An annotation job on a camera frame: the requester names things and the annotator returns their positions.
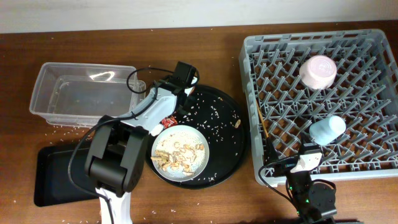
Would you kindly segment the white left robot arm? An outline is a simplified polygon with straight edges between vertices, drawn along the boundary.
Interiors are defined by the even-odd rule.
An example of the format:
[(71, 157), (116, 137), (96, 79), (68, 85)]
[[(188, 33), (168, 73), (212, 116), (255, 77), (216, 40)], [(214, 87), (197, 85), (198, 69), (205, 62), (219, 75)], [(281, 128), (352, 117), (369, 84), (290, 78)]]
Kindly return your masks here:
[(100, 200), (102, 223), (131, 223), (131, 192), (144, 167), (150, 132), (183, 107), (200, 80), (192, 65), (178, 62), (175, 70), (145, 91), (147, 96), (131, 111), (112, 117), (104, 115), (83, 139), (92, 136), (84, 165), (94, 184), (79, 190)]

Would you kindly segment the grey plate with food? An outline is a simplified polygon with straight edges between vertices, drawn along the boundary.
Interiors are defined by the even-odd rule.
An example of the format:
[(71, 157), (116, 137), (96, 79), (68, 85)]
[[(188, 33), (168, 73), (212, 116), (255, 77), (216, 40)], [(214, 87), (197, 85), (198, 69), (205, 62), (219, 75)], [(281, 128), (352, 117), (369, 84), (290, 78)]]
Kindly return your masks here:
[(210, 147), (197, 129), (176, 125), (160, 132), (150, 150), (150, 160), (161, 177), (186, 182), (198, 177), (207, 166)]

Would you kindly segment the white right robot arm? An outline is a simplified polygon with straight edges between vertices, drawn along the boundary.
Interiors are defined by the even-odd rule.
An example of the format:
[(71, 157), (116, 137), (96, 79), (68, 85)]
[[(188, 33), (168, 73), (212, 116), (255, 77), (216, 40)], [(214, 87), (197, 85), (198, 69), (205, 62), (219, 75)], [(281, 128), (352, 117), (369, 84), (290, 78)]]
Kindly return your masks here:
[(264, 169), (273, 169), (285, 175), (287, 193), (281, 193), (263, 177), (261, 182), (295, 207), (301, 223), (334, 223), (336, 185), (328, 180), (313, 180), (310, 175), (321, 164), (323, 153), (319, 145), (303, 138), (297, 154), (279, 159), (271, 138), (267, 137), (266, 152), (267, 161), (258, 174)]

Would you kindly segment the wooden chopstick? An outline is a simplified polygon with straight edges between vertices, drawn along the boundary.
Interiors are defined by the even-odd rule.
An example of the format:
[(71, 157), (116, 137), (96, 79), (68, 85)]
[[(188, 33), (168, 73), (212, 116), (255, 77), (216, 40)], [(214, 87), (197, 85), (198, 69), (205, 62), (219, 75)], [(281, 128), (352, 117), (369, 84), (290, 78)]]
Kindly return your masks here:
[(262, 116), (262, 112), (261, 112), (259, 103), (257, 101), (256, 101), (256, 106), (257, 106), (257, 113), (258, 113), (258, 116), (259, 116), (259, 120), (260, 120), (262, 128), (264, 130), (265, 137), (268, 139), (269, 138), (269, 134), (267, 132), (267, 128), (266, 128), (266, 125), (265, 125), (265, 122), (264, 122), (264, 118)]

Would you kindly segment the white tissue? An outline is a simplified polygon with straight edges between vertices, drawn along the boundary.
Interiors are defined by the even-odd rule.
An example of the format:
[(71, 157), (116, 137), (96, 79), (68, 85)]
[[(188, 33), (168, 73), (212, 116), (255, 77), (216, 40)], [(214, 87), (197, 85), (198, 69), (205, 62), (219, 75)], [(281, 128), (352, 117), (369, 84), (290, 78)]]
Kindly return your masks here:
[(150, 132), (152, 136), (159, 135), (164, 130), (164, 126), (162, 124), (156, 125), (153, 130)]

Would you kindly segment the light blue cup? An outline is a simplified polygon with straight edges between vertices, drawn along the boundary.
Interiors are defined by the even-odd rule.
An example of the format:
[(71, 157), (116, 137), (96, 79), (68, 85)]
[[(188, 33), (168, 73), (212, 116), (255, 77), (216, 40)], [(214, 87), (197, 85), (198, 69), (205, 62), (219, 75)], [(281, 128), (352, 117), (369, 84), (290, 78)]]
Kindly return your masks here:
[(330, 116), (316, 123), (309, 128), (309, 134), (318, 145), (325, 146), (334, 141), (346, 131), (346, 123), (339, 116)]

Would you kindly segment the red snack wrapper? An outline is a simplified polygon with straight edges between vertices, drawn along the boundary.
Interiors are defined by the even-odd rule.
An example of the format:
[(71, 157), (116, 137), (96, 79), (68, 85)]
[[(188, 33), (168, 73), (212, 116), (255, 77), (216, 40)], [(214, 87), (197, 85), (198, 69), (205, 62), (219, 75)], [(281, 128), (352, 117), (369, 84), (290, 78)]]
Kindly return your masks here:
[(161, 124), (163, 125), (163, 127), (164, 127), (165, 129), (167, 129), (167, 128), (170, 128), (170, 127), (172, 127), (172, 126), (178, 125), (178, 122), (177, 122), (177, 120), (175, 119), (175, 117), (171, 115), (171, 116), (169, 116), (169, 117), (164, 118), (164, 119), (161, 121)]

